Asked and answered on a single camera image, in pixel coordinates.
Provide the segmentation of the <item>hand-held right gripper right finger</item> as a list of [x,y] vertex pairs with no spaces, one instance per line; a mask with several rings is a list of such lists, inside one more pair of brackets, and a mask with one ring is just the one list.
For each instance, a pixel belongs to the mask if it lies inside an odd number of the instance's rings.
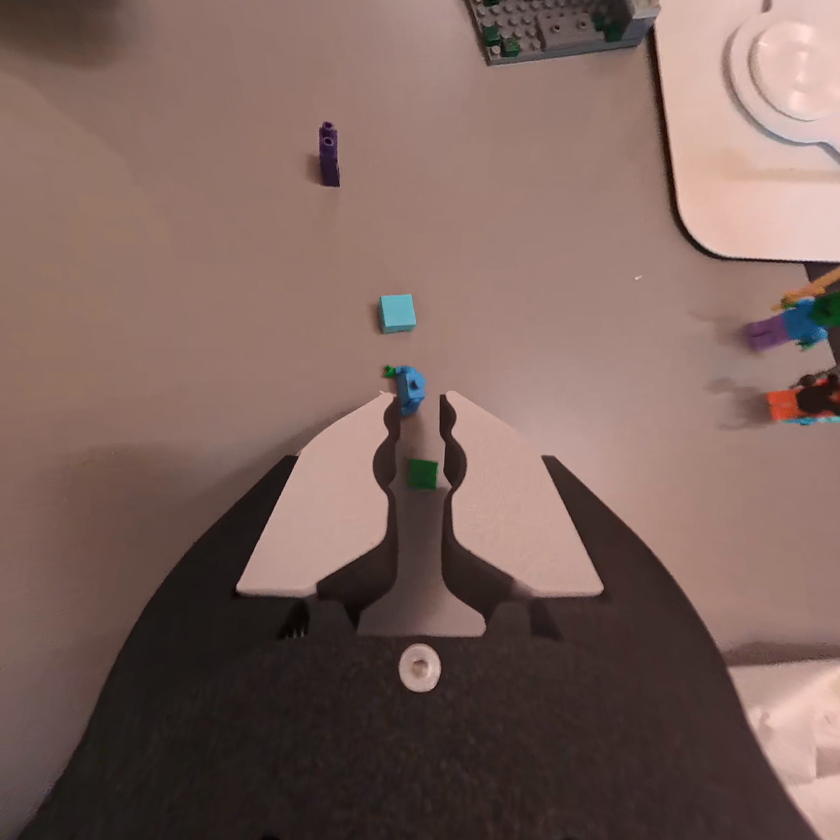
[[559,636],[553,610],[600,606],[604,583],[543,457],[458,392],[439,401],[441,571],[484,636]]

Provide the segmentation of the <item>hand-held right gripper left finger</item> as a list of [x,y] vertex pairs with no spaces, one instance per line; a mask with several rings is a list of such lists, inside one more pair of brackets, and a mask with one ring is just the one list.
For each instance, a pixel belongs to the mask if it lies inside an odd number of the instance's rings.
[[396,582],[396,396],[382,392],[297,454],[237,595],[335,602],[358,628]]

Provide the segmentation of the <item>small blue toy creature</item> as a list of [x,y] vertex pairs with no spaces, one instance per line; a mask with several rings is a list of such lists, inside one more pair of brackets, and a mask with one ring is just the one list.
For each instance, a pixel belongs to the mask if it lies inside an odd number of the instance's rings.
[[402,417],[415,415],[426,396],[424,376],[410,365],[386,365],[382,369],[382,376],[396,383]]

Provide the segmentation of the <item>light blue cube brick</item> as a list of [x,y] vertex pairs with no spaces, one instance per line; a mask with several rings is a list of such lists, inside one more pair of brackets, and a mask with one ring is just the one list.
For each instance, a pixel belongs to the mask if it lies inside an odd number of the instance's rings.
[[413,295],[384,295],[379,298],[378,318],[383,334],[414,331],[417,326]]

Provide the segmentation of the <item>small orange grey brick model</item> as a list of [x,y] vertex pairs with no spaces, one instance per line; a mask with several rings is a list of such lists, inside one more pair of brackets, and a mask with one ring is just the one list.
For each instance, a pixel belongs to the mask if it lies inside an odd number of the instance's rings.
[[787,390],[765,395],[770,420],[810,427],[839,424],[839,379],[835,369],[806,374]]

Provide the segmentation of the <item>green headed toy minifigure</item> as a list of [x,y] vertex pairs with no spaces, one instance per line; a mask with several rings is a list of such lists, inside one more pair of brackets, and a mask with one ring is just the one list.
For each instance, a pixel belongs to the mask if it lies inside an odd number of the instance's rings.
[[838,326],[838,291],[820,292],[815,297],[781,303],[781,310],[772,317],[747,323],[743,334],[754,352],[765,352],[788,343],[809,350],[827,341],[830,330]]

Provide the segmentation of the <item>purple toy legs piece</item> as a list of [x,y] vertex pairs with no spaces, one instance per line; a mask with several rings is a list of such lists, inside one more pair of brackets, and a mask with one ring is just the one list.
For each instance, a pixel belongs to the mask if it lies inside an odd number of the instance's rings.
[[318,137],[321,183],[327,187],[340,187],[339,135],[334,123],[322,122]]

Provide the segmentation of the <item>gold toy sword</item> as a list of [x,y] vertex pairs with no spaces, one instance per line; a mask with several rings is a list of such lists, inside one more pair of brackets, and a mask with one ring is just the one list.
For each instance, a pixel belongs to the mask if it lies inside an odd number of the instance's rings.
[[792,308],[799,300],[804,298],[818,298],[825,294],[830,287],[835,286],[839,281],[839,266],[835,266],[825,274],[810,281],[800,289],[785,292],[780,302],[773,307],[776,312]]

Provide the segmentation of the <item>white crumpled paper bag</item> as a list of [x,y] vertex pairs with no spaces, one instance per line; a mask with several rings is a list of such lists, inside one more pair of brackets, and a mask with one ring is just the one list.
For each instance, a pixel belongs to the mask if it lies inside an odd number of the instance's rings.
[[753,734],[822,839],[839,838],[839,660],[729,669]]

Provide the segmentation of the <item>white rounded board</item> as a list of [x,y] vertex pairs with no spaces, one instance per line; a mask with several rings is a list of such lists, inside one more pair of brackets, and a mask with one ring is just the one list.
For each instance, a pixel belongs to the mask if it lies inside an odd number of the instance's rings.
[[838,152],[773,135],[732,88],[732,38],[771,4],[661,2],[654,39],[679,217],[718,256],[837,263]]

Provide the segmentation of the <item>grey brick building model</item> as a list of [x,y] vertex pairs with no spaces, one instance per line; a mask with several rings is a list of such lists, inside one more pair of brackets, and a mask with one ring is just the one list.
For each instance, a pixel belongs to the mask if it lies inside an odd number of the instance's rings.
[[659,1],[466,1],[490,67],[634,49]]

